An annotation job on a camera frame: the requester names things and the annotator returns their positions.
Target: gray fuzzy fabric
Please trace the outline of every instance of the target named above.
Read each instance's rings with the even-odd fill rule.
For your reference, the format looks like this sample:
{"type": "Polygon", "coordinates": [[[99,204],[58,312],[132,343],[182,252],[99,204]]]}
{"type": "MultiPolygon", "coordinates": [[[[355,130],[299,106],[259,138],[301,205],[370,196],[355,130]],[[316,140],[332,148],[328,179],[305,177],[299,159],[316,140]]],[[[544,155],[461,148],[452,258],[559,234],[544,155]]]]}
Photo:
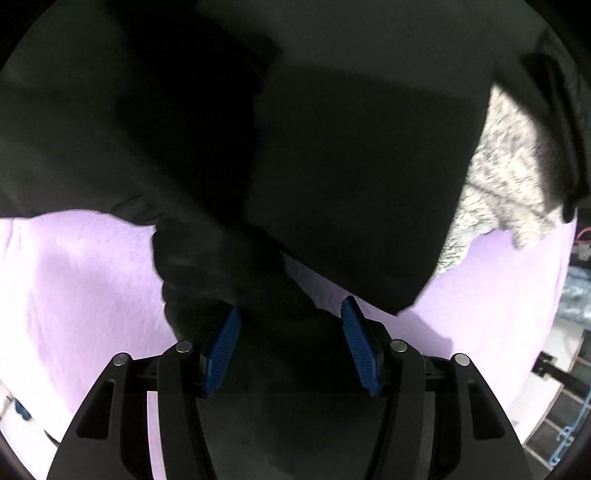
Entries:
{"type": "Polygon", "coordinates": [[[483,233],[509,229],[515,246],[525,248],[560,224],[560,156],[548,129],[495,85],[433,278],[459,265],[483,233]]]}

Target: lavender towel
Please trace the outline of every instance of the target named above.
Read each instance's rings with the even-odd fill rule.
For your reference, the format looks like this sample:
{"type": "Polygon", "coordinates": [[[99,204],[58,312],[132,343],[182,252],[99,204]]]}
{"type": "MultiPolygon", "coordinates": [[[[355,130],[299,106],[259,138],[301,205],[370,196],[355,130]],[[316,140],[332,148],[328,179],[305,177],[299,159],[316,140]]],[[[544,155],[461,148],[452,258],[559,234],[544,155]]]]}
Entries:
{"type": "MultiPolygon", "coordinates": [[[[12,311],[26,316],[28,335],[72,414],[114,354],[158,355],[174,343],[152,266],[151,228],[79,211],[0,223],[0,271],[13,280],[18,302],[12,311]]],[[[481,236],[461,265],[436,278],[398,318],[362,308],[424,354],[471,356],[508,408],[550,330],[573,229],[559,226],[520,251],[510,232],[481,236]]],[[[344,290],[289,259],[288,271],[319,307],[338,312],[344,290]]],[[[153,451],[155,418],[152,399],[153,451]]],[[[164,478],[157,455],[153,467],[155,478],[164,478]]]]}

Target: black cloth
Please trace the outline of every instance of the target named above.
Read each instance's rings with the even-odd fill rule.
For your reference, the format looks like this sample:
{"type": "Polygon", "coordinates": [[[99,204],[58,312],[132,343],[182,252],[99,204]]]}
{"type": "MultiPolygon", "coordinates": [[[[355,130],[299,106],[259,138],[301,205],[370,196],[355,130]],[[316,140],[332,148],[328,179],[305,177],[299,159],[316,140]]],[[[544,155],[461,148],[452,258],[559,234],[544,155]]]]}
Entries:
{"type": "MultiPolygon", "coordinates": [[[[439,256],[492,82],[556,116],[521,62],[553,55],[543,25],[524,46],[468,5],[256,5],[1,7],[0,215],[76,208],[155,224],[183,338],[229,304],[313,308],[281,251],[387,312],[408,307],[439,256]]],[[[554,52],[571,68],[561,126],[585,140],[587,99],[554,52]]],[[[578,174],[573,201],[587,191],[588,169],[578,174]]]]}

